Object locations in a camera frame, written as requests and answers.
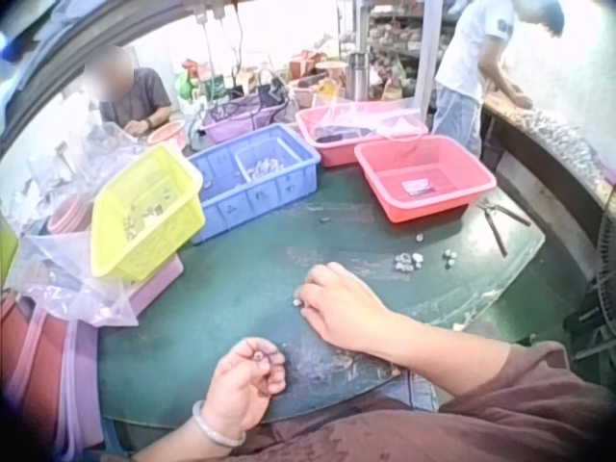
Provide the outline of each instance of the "jeans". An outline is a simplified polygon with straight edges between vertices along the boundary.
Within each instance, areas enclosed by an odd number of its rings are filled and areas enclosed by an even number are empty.
[[[432,133],[453,138],[471,154],[481,155],[481,104],[457,91],[439,85]]]

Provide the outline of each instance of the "brown shirt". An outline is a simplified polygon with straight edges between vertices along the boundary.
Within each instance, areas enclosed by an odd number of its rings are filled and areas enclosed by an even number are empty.
[[[493,380],[438,413],[390,402],[323,425],[314,416],[275,423],[243,448],[258,452],[222,460],[560,462],[592,442],[612,402],[607,390],[569,372],[560,344],[514,346]]]

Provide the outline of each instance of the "blue plastic basket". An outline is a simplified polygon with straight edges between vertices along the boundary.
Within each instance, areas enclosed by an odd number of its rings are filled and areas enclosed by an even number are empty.
[[[266,159],[284,167],[251,180],[248,172]],[[313,193],[321,156],[289,127],[274,124],[194,154],[190,161],[203,174],[199,197],[206,224],[192,238],[199,244]]]

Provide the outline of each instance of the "workbench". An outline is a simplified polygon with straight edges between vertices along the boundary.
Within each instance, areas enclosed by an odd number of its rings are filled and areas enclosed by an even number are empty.
[[[576,152],[558,154],[547,141],[522,129],[517,123],[521,111],[501,93],[489,93],[483,104],[483,135],[492,127],[502,147],[554,194],[596,244],[603,209],[612,191],[603,179],[598,153],[593,152],[590,161],[579,158]]]
[[[489,200],[524,215],[496,189]],[[453,328],[488,308],[544,242],[534,224],[494,216],[509,255],[475,206],[393,225],[359,167],[324,170],[317,192],[202,245],[187,245],[185,270],[141,316],[138,327],[103,328],[102,414],[171,428],[205,397],[218,359],[241,338],[262,336],[288,359],[288,387],[266,421],[311,412],[364,393],[399,374],[396,366],[322,342],[293,305],[295,288],[319,263],[340,262],[392,310]],[[418,242],[417,235],[423,234]],[[446,249],[458,254],[446,269]],[[419,252],[423,268],[395,270],[395,256]]]

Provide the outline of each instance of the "pliers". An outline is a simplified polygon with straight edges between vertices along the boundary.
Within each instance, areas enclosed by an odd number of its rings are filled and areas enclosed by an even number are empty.
[[[508,255],[508,252],[507,252],[506,247],[504,246],[504,242],[502,241],[501,233],[499,232],[497,225],[494,223],[494,220],[492,219],[492,215],[495,212],[501,212],[507,215],[508,217],[515,219],[516,221],[523,224],[524,226],[530,226],[531,225],[530,221],[528,221],[526,218],[520,217],[519,215],[511,212],[509,209],[505,209],[504,207],[498,204],[493,204],[488,200],[484,200],[482,203],[477,204],[477,207],[483,210],[483,215],[485,216],[485,219],[488,221],[488,224],[490,225],[490,229],[492,229],[492,233],[494,234],[494,238],[497,240],[497,244],[499,245],[500,253],[502,254],[503,257],[506,257]]]

